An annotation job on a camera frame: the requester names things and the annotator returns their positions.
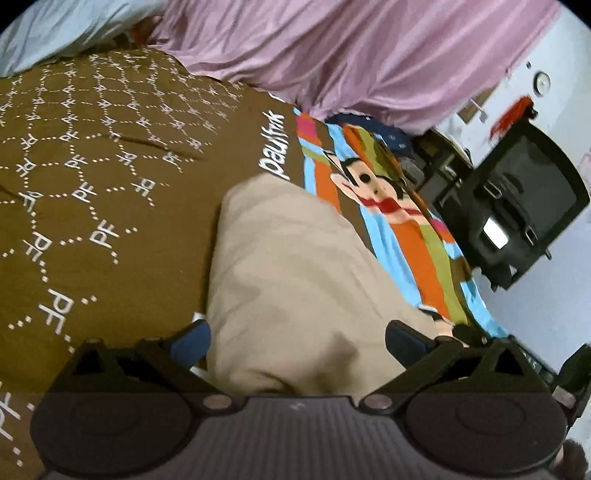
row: cartoon monkey face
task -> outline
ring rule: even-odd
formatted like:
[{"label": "cartoon monkey face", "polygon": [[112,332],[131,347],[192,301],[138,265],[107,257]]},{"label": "cartoon monkey face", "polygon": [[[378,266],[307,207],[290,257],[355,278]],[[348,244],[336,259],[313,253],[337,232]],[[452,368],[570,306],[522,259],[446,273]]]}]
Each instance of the cartoon monkey face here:
[{"label": "cartoon monkey face", "polygon": [[332,173],[330,179],[350,199],[370,211],[381,212],[388,223],[409,220],[428,223],[415,203],[404,197],[402,188],[395,186],[390,179],[377,176],[360,158],[340,161],[332,152],[325,151],[324,154],[341,172]]}]

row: light blue pillow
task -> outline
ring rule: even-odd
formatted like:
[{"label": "light blue pillow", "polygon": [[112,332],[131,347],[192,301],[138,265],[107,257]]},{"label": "light blue pillow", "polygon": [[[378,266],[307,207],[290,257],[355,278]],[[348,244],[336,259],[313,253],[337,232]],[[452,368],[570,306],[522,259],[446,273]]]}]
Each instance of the light blue pillow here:
[{"label": "light blue pillow", "polygon": [[0,35],[0,77],[72,57],[160,13],[166,0],[37,0]]}]

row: brown bedsheet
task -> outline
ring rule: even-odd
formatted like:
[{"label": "brown bedsheet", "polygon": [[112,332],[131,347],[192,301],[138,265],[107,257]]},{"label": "brown bedsheet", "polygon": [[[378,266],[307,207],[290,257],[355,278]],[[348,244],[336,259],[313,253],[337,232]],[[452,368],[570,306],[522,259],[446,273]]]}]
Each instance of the brown bedsheet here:
[{"label": "brown bedsheet", "polygon": [[[261,165],[303,183],[292,108],[144,49],[0,80],[1,480],[43,471],[28,424],[84,338],[204,312],[226,191]],[[260,162],[269,128],[287,153]]]}]

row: beige pillow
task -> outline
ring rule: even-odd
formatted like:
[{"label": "beige pillow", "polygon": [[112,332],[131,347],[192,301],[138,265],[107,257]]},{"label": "beige pillow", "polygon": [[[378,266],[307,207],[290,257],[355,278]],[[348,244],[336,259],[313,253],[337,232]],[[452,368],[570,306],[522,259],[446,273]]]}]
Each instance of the beige pillow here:
[{"label": "beige pillow", "polygon": [[208,370],[238,394],[359,400],[404,371],[384,344],[390,320],[437,335],[344,217],[270,174],[223,201],[207,319]]}]

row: wall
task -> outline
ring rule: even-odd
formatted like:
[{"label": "wall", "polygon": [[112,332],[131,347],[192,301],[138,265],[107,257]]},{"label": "wall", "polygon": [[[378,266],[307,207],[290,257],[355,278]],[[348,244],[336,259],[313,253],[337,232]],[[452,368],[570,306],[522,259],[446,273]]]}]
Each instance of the wall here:
[{"label": "wall", "polygon": [[[531,69],[527,68],[527,61],[531,63]],[[590,64],[591,31],[569,10],[564,9],[527,60],[511,73],[510,78],[499,84],[485,103],[488,120],[484,124],[479,115],[468,125],[453,115],[438,128],[470,149],[472,161],[478,165],[493,148],[488,141],[491,127],[523,95],[533,98],[539,112],[534,124],[549,133],[575,94],[577,81],[589,73]],[[548,73],[552,81],[550,94],[543,98],[536,97],[533,89],[533,78],[539,71]]]},{"label": "wall", "polygon": [[[490,127],[516,99],[529,94],[540,113],[536,126],[579,165],[591,151],[591,31],[565,11],[528,60],[532,69],[519,66],[485,104],[491,116],[486,124],[477,116],[462,126],[455,117],[442,128],[470,148],[478,164],[492,148],[487,140]],[[532,77],[539,70],[547,72],[553,83],[550,94],[542,99],[532,89]],[[477,278],[495,318],[555,369],[583,343],[591,343],[590,247],[588,209],[551,246],[553,260],[540,259],[509,291],[493,293],[485,278]],[[569,436],[580,441],[591,458],[591,407]]]}]

